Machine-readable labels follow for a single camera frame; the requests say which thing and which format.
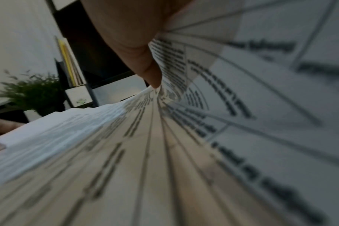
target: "paper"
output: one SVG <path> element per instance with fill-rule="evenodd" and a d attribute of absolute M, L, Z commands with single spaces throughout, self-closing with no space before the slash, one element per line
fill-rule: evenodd
<path fill-rule="evenodd" d="M 316 2 L 197 1 L 149 43 L 160 88 L 1 136 L 0 226 L 339 226 L 339 90 L 299 70 L 339 66 L 329 29 L 305 47 L 339 17 Z"/>

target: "potted plant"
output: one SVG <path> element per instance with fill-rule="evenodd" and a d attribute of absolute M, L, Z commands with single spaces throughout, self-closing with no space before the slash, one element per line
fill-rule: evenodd
<path fill-rule="evenodd" d="M 1 82 L 4 90 L 0 90 L 0 97 L 9 98 L 10 102 L 23 111 L 33 109 L 41 116 L 65 110 L 64 92 L 56 75 L 50 73 L 29 75 L 27 71 L 26 74 L 21 74 L 25 79 L 19 79 L 11 76 L 7 70 L 5 73 L 13 82 Z"/>

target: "document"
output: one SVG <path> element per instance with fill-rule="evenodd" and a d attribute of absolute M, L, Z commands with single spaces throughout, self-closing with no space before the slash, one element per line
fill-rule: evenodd
<path fill-rule="evenodd" d="M 339 89 L 300 69 L 339 68 L 339 1 L 314 2 L 198 0 L 149 43 L 158 89 L 1 136 L 0 226 L 339 226 Z"/>

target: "green plant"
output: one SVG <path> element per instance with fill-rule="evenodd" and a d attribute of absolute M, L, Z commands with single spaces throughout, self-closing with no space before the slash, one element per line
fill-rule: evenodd
<path fill-rule="evenodd" d="M 5 73 L 13 80 L 13 83 L 1 82 L 4 85 L 4 90 L 0 90 L 0 97 L 9 98 L 12 103 L 24 111 L 55 106 L 65 100 L 59 78 L 56 75 L 50 73 L 29 75 L 29 71 L 27 71 L 26 74 L 21 74 L 25 79 L 19 79 L 12 76 L 7 70 Z"/>

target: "white wall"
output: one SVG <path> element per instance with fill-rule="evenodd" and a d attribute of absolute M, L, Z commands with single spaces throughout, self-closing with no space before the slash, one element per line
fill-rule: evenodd
<path fill-rule="evenodd" d="M 99 105 L 117 103 L 123 99 L 140 93 L 146 88 L 144 80 L 133 75 L 125 79 L 93 89 Z"/>
<path fill-rule="evenodd" d="M 53 3 L 57 10 L 61 10 L 62 8 L 66 7 L 67 5 L 70 5 L 75 1 L 76 0 L 53 0 Z"/>
<path fill-rule="evenodd" d="M 5 69 L 16 76 L 29 69 L 57 74 L 55 35 L 61 37 L 45 0 L 0 0 L 0 82 L 9 81 Z"/>

